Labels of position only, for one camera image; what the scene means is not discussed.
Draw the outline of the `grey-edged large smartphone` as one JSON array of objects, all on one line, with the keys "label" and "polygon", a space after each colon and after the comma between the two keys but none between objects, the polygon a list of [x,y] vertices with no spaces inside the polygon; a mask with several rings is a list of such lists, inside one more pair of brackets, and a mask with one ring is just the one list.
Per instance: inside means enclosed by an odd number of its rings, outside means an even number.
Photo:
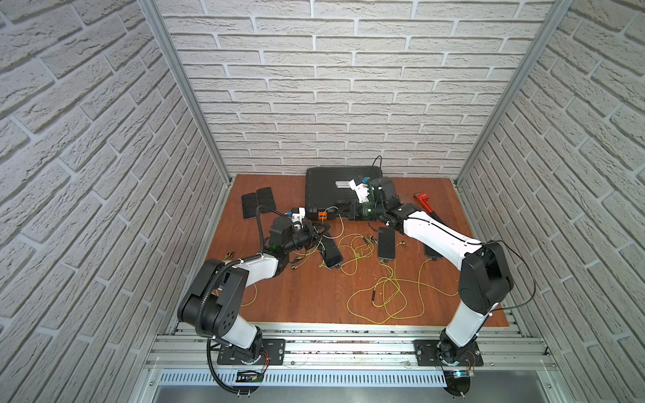
[{"label": "grey-edged large smartphone", "polygon": [[379,228],[377,256],[380,260],[394,260],[396,258],[396,230],[394,228]]}]

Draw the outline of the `blue-edged smartphone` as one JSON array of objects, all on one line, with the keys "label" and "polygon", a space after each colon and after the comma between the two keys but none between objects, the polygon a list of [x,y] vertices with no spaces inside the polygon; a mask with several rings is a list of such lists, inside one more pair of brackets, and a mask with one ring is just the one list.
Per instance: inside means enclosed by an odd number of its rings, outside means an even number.
[{"label": "blue-edged smartphone", "polygon": [[338,267],[344,262],[344,257],[332,238],[323,237],[319,249],[323,257],[322,261],[327,268]]}]

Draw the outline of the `black smartphone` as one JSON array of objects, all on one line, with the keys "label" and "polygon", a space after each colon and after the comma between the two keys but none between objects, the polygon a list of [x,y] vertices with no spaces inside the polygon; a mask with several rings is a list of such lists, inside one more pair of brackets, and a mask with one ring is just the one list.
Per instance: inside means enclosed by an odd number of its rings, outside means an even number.
[{"label": "black smartphone", "polygon": [[273,191],[270,187],[260,188],[256,191],[257,203],[261,213],[269,213],[276,210]]}]

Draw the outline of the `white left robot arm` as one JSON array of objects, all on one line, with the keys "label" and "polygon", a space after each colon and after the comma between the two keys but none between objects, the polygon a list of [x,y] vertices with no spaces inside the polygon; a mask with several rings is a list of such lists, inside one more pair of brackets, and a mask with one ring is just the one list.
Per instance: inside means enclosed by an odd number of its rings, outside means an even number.
[{"label": "white left robot arm", "polygon": [[196,334],[257,355],[260,329],[240,316],[245,290],[276,277],[290,262],[290,253],[317,245],[323,234],[312,225],[295,231],[292,225],[273,231],[263,250],[229,262],[208,260],[189,286],[177,309],[177,319]]}]

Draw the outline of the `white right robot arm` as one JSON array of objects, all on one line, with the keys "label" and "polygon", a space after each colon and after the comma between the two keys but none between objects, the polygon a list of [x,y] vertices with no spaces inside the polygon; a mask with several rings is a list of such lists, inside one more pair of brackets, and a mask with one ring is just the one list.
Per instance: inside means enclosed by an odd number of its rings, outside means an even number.
[{"label": "white right robot arm", "polygon": [[378,240],[381,258],[395,258],[398,232],[428,246],[460,272],[460,305],[441,332],[438,349],[448,358],[473,345],[486,319],[514,287],[502,246],[469,238],[439,221],[435,213],[397,199],[388,203],[354,201],[351,208],[354,218],[384,223]]}]

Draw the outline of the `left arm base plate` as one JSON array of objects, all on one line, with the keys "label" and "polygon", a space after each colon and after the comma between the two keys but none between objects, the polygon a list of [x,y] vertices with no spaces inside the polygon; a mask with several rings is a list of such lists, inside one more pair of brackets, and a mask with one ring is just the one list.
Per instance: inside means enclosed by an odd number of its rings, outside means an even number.
[{"label": "left arm base plate", "polygon": [[282,365],[286,351],[285,339],[262,339],[255,341],[248,349],[231,344],[220,348],[218,365]]}]

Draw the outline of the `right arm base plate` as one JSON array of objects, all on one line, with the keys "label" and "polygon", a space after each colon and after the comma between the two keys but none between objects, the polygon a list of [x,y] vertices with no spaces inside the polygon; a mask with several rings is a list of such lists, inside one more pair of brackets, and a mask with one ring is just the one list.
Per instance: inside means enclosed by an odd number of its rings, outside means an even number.
[{"label": "right arm base plate", "polygon": [[414,353],[418,366],[466,366],[484,365],[477,342],[471,341],[463,347],[455,347],[452,342],[438,339],[420,339],[413,341]]}]

